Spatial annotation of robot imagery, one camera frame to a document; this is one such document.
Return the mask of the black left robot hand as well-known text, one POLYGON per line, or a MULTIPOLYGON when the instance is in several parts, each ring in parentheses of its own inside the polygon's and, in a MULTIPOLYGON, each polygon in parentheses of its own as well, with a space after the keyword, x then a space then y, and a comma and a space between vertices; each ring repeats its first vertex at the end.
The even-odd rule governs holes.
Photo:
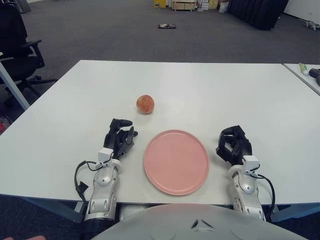
POLYGON ((103 147, 112 149, 112 158, 120 160, 131 150, 137 135, 138 132, 134 130, 132 121, 114 118, 105 136, 103 147))

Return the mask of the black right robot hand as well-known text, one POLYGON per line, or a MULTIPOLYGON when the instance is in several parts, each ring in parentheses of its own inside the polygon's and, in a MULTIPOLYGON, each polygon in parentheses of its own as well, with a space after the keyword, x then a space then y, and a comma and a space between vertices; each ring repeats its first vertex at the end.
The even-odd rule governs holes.
POLYGON ((224 129, 219 136, 216 154, 232 166, 243 165, 243 156, 252 156, 252 145, 239 125, 224 129))

